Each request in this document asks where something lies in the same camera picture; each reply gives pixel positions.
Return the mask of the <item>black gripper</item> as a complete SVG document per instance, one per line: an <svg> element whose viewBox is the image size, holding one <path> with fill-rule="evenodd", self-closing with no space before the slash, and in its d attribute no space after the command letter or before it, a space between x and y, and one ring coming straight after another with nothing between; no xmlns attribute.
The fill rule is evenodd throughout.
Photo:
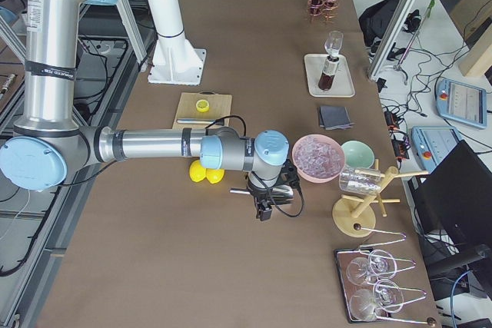
<svg viewBox="0 0 492 328"><path fill-rule="evenodd" d="M281 208L284 205L292 205L294 191L300 193L298 169L292 161L284 162L273 184L267 184L264 178L252 171L248 175L247 191L254 199L256 218L259 221L269 220L273 208L290 218L300 216L299 210L296 213L289 213Z"/></svg>

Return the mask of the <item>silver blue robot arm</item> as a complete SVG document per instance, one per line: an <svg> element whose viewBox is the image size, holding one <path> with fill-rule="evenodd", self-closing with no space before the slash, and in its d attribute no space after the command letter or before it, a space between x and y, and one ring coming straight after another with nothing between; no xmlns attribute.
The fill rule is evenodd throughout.
<svg viewBox="0 0 492 328"><path fill-rule="evenodd" d="M72 117L79 9L118 0L28 0L25 100L14 136L1 148L2 173L43 191L84 167L147 157L198 157L207 169L243 171L256 217L267 220L301 190L289 143L280 132L257 137L210 123L203 128L113 130L80 126Z"/></svg>

